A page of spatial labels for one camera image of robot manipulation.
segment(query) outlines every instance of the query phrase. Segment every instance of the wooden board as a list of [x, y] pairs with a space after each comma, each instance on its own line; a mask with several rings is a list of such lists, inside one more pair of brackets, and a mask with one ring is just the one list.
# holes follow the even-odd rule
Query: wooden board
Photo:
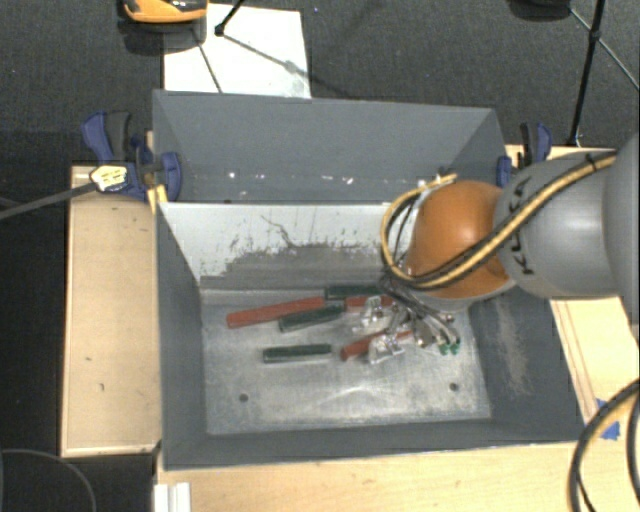
[[[90, 168], [74, 168], [72, 186]], [[69, 213], [60, 452], [139, 453], [160, 439], [154, 224], [148, 205], [97, 192]]]
[[[74, 185], [86, 173], [74, 169]], [[73, 200], [69, 222], [62, 455], [150, 451], [161, 437], [151, 213], [127, 198], [90, 194]], [[595, 397], [607, 399], [638, 376], [637, 345], [618, 299], [552, 308], [582, 413], [591, 417]], [[190, 482], [194, 512], [566, 511], [572, 451], [563, 443], [180, 472], [160, 464], [158, 481]], [[637, 510], [624, 435], [593, 444], [585, 481], [597, 510]]]

